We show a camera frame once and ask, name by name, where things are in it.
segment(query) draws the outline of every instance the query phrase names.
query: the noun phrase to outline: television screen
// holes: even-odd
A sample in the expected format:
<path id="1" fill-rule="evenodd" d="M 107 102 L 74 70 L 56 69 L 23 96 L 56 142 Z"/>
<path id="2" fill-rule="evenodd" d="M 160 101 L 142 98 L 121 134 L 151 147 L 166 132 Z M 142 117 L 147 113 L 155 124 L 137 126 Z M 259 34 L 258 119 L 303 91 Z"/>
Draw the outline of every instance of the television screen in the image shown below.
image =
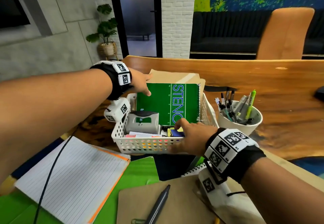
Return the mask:
<path id="1" fill-rule="evenodd" d="M 30 24 L 19 0 L 0 0 L 0 28 Z"/>

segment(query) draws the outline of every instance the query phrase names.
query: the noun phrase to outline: black mouse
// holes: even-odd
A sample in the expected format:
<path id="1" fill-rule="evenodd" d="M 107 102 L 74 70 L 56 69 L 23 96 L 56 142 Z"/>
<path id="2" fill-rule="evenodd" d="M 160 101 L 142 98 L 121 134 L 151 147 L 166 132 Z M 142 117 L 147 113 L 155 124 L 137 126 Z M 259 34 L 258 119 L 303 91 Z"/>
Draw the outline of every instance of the black mouse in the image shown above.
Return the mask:
<path id="1" fill-rule="evenodd" d="M 324 102 L 324 86 L 316 90 L 314 97 Z"/>

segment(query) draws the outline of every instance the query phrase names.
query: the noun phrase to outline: hand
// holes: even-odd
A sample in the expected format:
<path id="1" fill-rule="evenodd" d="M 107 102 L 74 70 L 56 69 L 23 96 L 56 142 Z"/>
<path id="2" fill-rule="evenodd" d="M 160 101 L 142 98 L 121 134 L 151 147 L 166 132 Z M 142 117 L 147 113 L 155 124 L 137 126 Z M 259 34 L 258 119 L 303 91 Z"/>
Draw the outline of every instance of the hand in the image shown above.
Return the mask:
<path id="1" fill-rule="evenodd" d="M 143 74 L 140 71 L 128 68 L 132 73 L 131 85 L 134 86 L 134 91 L 137 93 L 143 93 L 146 96 L 151 96 L 150 90 L 146 85 L 146 81 L 152 78 L 152 74 Z"/>
<path id="2" fill-rule="evenodd" d="M 181 118 L 174 125 L 174 129 L 183 128 L 184 139 L 169 147 L 171 153 L 187 152 L 190 155 L 204 156 L 207 140 L 217 132 L 217 128 L 198 123 L 189 123 L 186 119 Z"/>

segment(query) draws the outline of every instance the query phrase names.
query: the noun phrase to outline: gray hole punch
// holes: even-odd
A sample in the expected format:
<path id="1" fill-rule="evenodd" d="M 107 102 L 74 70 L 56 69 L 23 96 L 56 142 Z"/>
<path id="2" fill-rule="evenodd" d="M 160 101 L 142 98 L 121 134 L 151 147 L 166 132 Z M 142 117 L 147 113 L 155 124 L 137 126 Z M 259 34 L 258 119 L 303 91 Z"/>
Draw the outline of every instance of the gray hole punch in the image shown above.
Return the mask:
<path id="1" fill-rule="evenodd" d="M 151 122 L 136 122 L 136 118 L 151 118 Z M 144 132 L 144 133 L 155 133 L 159 134 L 159 113 L 138 110 L 132 111 L 128 114 L 126 133 L 129 132 Z"/>

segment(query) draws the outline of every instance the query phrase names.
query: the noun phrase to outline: wristband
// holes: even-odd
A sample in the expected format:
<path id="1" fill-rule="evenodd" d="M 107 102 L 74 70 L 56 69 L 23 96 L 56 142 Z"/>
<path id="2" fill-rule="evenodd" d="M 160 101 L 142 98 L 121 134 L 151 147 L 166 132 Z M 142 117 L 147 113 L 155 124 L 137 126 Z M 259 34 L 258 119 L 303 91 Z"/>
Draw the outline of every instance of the wristband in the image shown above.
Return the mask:
<path id="1" fill-rule="evenodd" d="M 123 62 L 120 61 L 100 61 L 90 69 L 100 69 L 111 79 L 112 91 L 107 99 L 117 100 L 122 94 L 131 89 L 132 73 Z"/>
<path id="2" fill-rule="evenodd" d="M 217 184 L 221 184 L 228 176 L 240 183 L 248 168 L 265 154 L 238 129 L 219 128 L 206 143 L 205 157 L 221 178 Z"/>

